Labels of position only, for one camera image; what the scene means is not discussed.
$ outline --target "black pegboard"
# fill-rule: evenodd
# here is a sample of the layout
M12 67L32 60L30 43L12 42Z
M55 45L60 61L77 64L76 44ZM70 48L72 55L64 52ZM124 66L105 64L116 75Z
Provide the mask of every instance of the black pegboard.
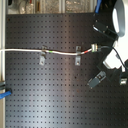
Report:
M97 19L113 28L111 13ZM92 43L110 41L92 28L93 14L8 15L6 48L75 52ZM6 128L127 128L128 85L120 86L118 76L104 80L92 90L87 86L103 53L75 57L46 55L39 65L39 53L6 53Z

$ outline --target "white cable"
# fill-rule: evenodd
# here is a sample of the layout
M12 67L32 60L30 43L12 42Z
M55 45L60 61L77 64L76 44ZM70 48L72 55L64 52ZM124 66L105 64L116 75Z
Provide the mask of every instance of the white cable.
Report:
M60 55L81 55L85 54L85 52L80 53L66 53L66 52L59 52L59 51L51 51L51 50L37 50L37 49L1 49L0 51L17 51L17 52L47 52L47 53L54 53L54 54L60 54Z
M0 51L42 52L42 50L35 50L35 49L0 49Z

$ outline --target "white robot part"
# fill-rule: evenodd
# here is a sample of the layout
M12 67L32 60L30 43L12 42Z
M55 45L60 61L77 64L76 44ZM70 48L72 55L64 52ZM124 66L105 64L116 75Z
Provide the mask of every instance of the white robot part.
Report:
M113 24L119 38L114 42L113 47L119 53L123 63L128 59L128 0L118 0L113 10ZM103 61L108 69L122 66L116 52L112 50Z

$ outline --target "cable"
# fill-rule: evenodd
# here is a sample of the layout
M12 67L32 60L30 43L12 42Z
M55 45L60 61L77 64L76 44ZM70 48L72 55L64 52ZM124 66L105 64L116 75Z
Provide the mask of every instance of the cable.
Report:
M121 64L122 64L122 66L125 68L125 70L128 70L128 68L126 67L126 65L123 63L123 61L122 61L122 59L121 59L119 53L117 52L117 50L116 50L114 47L110 47L110 46L101 46L100 48L109 48L109 49L113 49L113 50L116 52L117 56L119 57L119 60L120 60L120 62L121 62Z
M42 52L42 50L36 50L36 49L1 49L0 51L17 51L17 52Z
M76 56L76 55L83 55L85 53L88 53L88 52L91 51L91 49L86 50L84 52L80 52L80 53L66 53L66 52L59 52L59 51L51 51L51 50L48 50L48 49L45 49L45 50L37 50L37 49L1 49L0 51L6 51L6 52L9 52L9 51L17 51L17 52L47 52L47 53L54 53L54 54L59 54L59 55L73 55L73 56Z
M83 55L86 54L88 52L91 51L91 49L84 51L84 52L80 52L80 53L66 53L66 52L59 52L59 51L50 51L50 50L42 50L43 52L48 52L48 53L54 53L54 54L60 54L60 55L72 55L72 56L76 56L76 55Z

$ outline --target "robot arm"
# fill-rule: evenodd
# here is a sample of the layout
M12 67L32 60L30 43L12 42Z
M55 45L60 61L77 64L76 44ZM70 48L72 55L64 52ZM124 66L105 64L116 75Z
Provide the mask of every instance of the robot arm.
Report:
M118 40L113 44L113 47L119 53L123 63L128 59L128 0L118 0L113 10L113 24ZM108 69L119 68L122 66L117 54L114 50L103 61L103 64Z

